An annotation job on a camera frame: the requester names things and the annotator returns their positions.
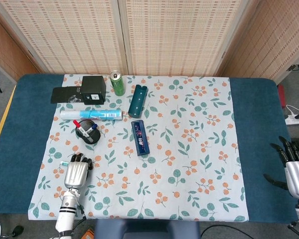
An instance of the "orange object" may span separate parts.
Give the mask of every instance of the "orange object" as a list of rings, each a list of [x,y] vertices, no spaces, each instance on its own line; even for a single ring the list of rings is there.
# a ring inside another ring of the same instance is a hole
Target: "orange object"
[[[81,237],[81,239],[93,239],[94,238],[94,232],[92,229],[88,229],[85,234]]]

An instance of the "green can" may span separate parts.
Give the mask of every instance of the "green can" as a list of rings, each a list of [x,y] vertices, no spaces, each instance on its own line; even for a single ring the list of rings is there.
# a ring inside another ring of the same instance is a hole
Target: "green can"
[[[115,95],[122,96],[125,93],[125,87],[123,77],[119,71],[112,71],[110,73],[110,79],[113,86]]]

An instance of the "blue and white tube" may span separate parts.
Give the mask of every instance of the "blue and white tube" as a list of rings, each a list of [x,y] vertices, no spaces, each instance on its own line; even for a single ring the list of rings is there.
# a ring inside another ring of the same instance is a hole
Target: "blue and white tube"
[[[122,120],[122,111],[61,111],[60,116],[63,120]]]

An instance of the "can lid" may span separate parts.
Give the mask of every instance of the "can lid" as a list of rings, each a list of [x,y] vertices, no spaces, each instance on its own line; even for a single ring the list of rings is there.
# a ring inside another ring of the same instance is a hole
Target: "can lid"
[[[112,80],[117,80],[121,77],[121,73],[119,71],[112,71],[111,74],[110,74],[110,78]]]

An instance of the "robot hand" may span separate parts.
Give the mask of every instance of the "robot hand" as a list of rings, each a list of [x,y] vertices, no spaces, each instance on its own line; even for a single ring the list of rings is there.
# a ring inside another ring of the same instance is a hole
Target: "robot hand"
[[[90,158],[83,158],[81,160],[82,156],[82,153],[72,156],[65,175],[64,184],[68,190],[63,195],[59,216],[55,225],[55,228],[59,232],[59,238],[62,239],[71,239],[76,226],[86,220],[83,208],[78,202],[80,198],[78,190],[85,185],[88,170],[92,170],[93,165]],[[83,219],[73,228],[74,217],[78,207],[81,210]]]
[[[299,219],[299,143],[290,143],[281,136],[279,136],[279,139],[283,143],[285,151],[277,144],[271,143],[270,145],[279,153],[280,159],[285,168],[287,183],[276,181],[268,174],[264,174],[264,177],[273,185],[289,190],[290,194],[298,199],[296,212]],[[299,235],[299,233],[293,228],[297,222],[291,223],[288,228]]]

